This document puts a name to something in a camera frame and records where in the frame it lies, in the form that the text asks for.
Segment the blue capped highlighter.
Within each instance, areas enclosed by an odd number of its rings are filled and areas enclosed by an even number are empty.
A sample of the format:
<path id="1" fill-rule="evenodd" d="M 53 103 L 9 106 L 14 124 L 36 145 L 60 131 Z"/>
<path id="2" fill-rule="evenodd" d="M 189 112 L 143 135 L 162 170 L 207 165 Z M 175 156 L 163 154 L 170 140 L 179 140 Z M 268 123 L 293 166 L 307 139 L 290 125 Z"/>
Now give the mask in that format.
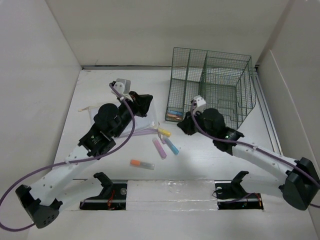
<path id="1" fill-rule="evenodd" d="M 182 114 L 182 112 L 174 111 L 174 110 L 168 110 L 167 113 L 171 114 L 171 115 L 181 115 Z"/>

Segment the clear zipper document pouch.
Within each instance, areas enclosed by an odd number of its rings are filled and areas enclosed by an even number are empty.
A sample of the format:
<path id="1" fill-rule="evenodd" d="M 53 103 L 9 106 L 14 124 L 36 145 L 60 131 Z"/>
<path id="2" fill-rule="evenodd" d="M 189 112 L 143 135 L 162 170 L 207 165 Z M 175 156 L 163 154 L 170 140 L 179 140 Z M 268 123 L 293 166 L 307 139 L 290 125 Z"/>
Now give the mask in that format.
<path id="1" fill-rule="evenodd" d="M 104 103 L 87 106 L 85 108 L 78 109 L 77 111 L 79 113 L 87 112 L 90 119 L 90 124 L 93 125 L 94 116 L 98 113 L 98 110 L 102 105 L 104 105 Z M 133 133 L 134 136 L 138 136 L 139 132 L 143 132 L 146 134 L 151 133 L 152 132 L 151 128 L 155 127 L 158 124 L 154 101 L 151 102 L 146 117 L 135 116 L 134 119 L 135 119 L 135 129 Z"/>

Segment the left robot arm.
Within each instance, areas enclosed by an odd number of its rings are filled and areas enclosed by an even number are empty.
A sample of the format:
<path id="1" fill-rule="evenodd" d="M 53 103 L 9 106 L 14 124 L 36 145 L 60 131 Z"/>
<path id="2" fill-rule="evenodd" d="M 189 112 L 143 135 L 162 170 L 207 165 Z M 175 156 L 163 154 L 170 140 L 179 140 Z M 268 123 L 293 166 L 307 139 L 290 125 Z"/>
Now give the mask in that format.
<path id="1" fill-rule="evenodd" d="M 104 199 L 111 194 L 113 182 L 103 172 L 95 173 L 76 187 L 68 184 L 84 169 L 106 157 L 116 145 L 115 138 L 135 123 L 135 117 L 147 116 L 153 96 L 130 91 L 118 100 L 119 105 L 105 103 L 99 107 L 92 127 L 63 162 L 33 184 L 22 184 L 16 189 L 21 205 L 38 229 L 47 227 L 75 202 L 95 196 Z"/>

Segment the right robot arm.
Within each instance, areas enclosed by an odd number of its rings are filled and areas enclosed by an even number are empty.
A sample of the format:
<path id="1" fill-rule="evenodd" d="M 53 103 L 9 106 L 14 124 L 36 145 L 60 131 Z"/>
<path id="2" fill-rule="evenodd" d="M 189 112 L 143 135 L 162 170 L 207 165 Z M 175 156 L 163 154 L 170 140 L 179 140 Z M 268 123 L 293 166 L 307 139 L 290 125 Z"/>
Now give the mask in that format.
<path id="1" fill-rule="evenodd" d="M 237 204 L 255 194 L 266 194 L 305 211 L 320 189 L 320 178 L 311 160 L 285 157 L 256 145 L 243 133 L 226 126 L 217 109 L 192 109 L 177 126 L 186 135 L 200 133 L 208 137 L 221 152 L 246 160 L 273 175 L 273 180 L 264 180 L 241 170 L 231 180 L 216 182 L 212 194 L 224 200 L 225 205 Z"/>

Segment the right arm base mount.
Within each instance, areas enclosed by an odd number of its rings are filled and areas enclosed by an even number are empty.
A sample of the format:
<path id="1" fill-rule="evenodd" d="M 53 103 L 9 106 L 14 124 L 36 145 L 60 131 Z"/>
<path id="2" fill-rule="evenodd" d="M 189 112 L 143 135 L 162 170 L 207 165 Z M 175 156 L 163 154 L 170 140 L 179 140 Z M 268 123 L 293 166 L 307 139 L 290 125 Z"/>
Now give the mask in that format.
<path id="1" fill-rule="evenodd" d="M 246 192 L 241 186 L 248 171 L 240 171 L 232 180 L 215 180 L 212 197 L 217 199 L 218 210 L 263 210 L 260 193 Z"/>

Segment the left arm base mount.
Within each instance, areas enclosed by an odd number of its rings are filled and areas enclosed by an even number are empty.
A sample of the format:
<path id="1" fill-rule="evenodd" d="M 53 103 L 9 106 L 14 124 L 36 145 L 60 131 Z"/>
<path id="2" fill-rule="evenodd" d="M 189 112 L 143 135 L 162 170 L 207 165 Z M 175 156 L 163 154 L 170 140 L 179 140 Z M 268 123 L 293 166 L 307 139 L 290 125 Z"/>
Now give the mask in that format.
<path id="1" fill-rule="evenodd" d="M 128 181 L 111 180 L 103 172 L 93 175 L 101 182 L 102 190 L 99 195 L 89 197 L 79 204 L 79 209 L 84 211 L 122 211 L 126 209 Z"/>

